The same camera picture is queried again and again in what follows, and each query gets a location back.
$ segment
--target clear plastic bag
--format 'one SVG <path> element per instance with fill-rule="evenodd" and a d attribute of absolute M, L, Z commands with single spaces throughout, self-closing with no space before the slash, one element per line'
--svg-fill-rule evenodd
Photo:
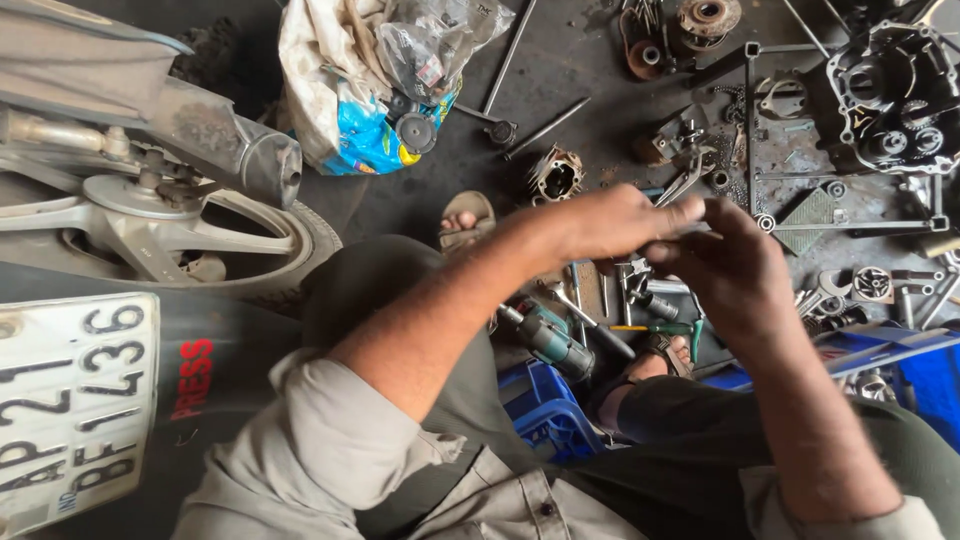
<path fill-rule="evenodd" d="M 396 88 L 435 107 L 473 53 L 514 18 L 497 0 L 393 0 L 376 29 L 376 53 Z"/>

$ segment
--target blue plastic crate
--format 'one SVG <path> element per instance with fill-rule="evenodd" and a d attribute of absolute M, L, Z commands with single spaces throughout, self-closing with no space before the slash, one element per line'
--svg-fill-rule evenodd
<path fill-rule="evenodd" d="M 497 376 L 503 408 L 514 430 L 551 463 L 566 463 L 605 450 L 560 373 L 536 359 Z"/>

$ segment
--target white license plate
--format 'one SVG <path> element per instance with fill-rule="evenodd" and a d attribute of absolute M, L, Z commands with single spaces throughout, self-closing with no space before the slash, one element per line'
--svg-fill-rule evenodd
<path fill-rule="evenodd" d="M 136 488 L 159 327 L 150 293 L 0 305 L 0 540 Z"/>

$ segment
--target forearm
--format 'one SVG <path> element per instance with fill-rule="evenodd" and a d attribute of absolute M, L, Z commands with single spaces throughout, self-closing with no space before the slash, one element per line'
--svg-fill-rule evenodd
<path fill-rule="evenodd" d="M 460 354 L 499 305 L 533 277 L 540 252 L 507 228 L 378 311 L 329 354 L 420 422 Z"/>
<path fill-rule="evenodd" d="M 900 506 L 900 491 L 799 323 L 784 325 L 777 342 L 745 352 L 743 363 L 795 517 L 845 522 Z"/>

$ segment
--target cordless drill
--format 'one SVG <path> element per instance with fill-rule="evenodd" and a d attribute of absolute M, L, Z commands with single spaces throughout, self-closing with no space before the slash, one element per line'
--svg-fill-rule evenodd
<path fill-rule="evenodd" d="M 570 337 L 564 319 L 536 300 L 524 298 L 517 309 L 501 304 L 497 312 L 516 325 L 530 354 L 557 368 L 570 381 L 584 380 L 593 371 L 593 352 Z"/>

